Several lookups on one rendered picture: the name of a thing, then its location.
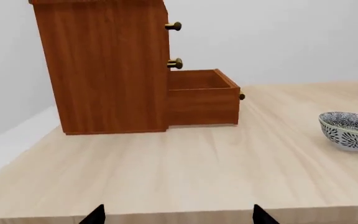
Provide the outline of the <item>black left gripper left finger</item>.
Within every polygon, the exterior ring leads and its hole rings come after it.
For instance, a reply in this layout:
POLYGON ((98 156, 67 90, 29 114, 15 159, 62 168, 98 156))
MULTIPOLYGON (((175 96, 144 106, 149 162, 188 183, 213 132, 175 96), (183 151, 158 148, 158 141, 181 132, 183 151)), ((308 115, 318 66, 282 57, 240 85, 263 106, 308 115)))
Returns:
POLYGON ((104 205, 96 207, 90 214, 82 219, 79 224, 105 224, 106 214, 104 205))

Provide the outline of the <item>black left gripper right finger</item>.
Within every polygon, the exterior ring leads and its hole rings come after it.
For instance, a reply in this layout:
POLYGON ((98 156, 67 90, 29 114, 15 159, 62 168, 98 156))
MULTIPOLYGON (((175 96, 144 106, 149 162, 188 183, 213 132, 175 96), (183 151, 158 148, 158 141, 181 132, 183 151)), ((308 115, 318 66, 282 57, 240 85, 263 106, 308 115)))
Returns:
POLYGON ((252 221, 253 224, 279 224, 278 221, 257 204, 253 208, 252 221))

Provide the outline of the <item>black patterned white bowl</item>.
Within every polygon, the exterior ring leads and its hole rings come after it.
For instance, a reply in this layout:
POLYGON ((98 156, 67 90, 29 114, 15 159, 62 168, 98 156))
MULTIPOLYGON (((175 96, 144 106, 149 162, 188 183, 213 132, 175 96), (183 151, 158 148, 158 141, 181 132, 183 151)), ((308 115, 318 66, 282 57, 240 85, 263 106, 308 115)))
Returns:
POLYGON ((340 150, 358 152, 358 113, 329 111, 318 120, 323 134, 340 150))

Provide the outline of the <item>open wooden bottom drawer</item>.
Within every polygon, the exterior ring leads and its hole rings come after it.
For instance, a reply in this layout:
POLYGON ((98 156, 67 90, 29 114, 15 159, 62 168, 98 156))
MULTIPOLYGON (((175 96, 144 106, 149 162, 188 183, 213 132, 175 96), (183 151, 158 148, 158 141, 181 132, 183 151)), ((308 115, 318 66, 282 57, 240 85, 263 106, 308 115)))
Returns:
POLYGON ((241 88, 217 68, 168 74, 169 126, 238 124, 240 100, 241 88))

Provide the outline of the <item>brown wooden cabinet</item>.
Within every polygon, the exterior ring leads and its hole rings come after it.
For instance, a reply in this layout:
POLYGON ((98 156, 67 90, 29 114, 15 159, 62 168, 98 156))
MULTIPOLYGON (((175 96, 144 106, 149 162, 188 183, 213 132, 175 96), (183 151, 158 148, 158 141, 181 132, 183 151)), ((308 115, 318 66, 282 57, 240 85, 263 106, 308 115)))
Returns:
POLYGON ((163 0, 29 0, 67 135, 164 132, 163 0))

